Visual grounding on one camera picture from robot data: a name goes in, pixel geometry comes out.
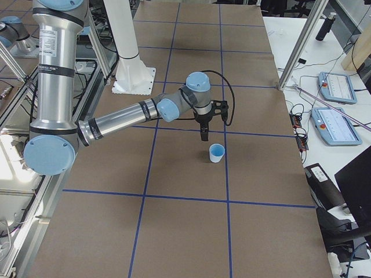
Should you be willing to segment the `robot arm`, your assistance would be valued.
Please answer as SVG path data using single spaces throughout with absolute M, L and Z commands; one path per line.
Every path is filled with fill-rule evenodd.
M 5 47 L 11 47 L 16 42 L 21 42 L 30 37 L 21 19 L 17 16 L 1 18 L 1 43 Z
M 156 70 L 140 58 L 129 2 L 105 1 L 104 6 L 116 46 L 114 65 L 107 62 L 88 1 L 32 3 L 32 15 L 39 24 L 38 88 L 31 106 L 37 117 L 30 122 L 23 156 L 26 166 L 38 174 L 67 171 L 81 146 L 138 123 L 172 122 L 192 111 L 201 139 L 207 141 L 213 117 L 220 116 L 226 126 L 233 121 L 235 104 L 212 99 L 207 70 L 189 74 L 174 93 L 151 97 Z M 84 83 L 80 95 L 75 94 L 77 37 L 84 30 L 89 30 L 105 78 L 116 72 L 114 93 L 141 94 L 146 100 L 99 118 L 79 119 L 79 109 L 94 95 L 90 82 Z

